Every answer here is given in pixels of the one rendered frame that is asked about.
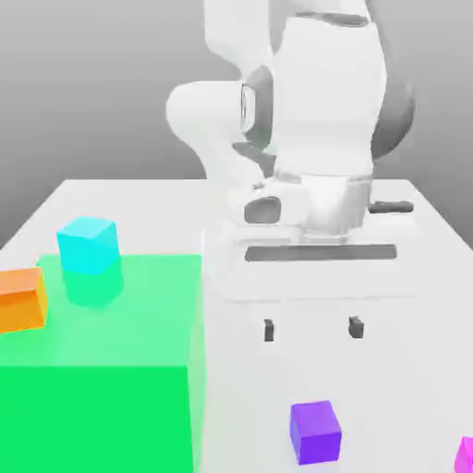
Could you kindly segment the small cyan cube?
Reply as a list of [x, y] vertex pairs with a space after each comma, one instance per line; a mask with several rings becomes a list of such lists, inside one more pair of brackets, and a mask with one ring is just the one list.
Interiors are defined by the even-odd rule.
[[62, 268], [73, 273], [99, 275], [120, 257], [116, 224], [82, 216], [56, 232]]

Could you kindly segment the small orange cube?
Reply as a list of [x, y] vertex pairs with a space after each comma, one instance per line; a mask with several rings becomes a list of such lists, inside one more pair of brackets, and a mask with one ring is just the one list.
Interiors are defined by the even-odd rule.
[[39, 266], [0, 271], [0, 334], [42, 328], [48, 296]]

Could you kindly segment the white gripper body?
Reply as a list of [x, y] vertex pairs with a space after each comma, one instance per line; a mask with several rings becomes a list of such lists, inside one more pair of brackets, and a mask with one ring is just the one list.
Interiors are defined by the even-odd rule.
[[202, 232], [211, 288], [238, 302], [412, 297], [419, 229], [407, 215], [370, 215], [347, 240], [292, 241], [283, 228], [215, 224]]

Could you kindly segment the large green box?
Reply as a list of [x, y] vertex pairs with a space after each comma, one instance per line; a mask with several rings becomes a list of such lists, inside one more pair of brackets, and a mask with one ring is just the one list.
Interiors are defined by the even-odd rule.
[[200, 257], [39, 266], [46, 325], [0, 334], [0, 473], [200, 473]]

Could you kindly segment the small magenta cube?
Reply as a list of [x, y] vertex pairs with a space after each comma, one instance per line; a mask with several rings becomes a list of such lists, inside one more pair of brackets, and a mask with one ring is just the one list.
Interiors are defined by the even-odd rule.
[[473, 438], [464, 436], [459, 444], [454, 464], [455, 473], [473, 473]]

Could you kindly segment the small purple cube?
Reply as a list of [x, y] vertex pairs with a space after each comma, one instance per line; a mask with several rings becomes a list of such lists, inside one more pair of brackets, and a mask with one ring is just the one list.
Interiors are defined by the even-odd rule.
[[339, 459], [342, 429], [329, 400], [292, 405], [289, 435], [300, 466]]

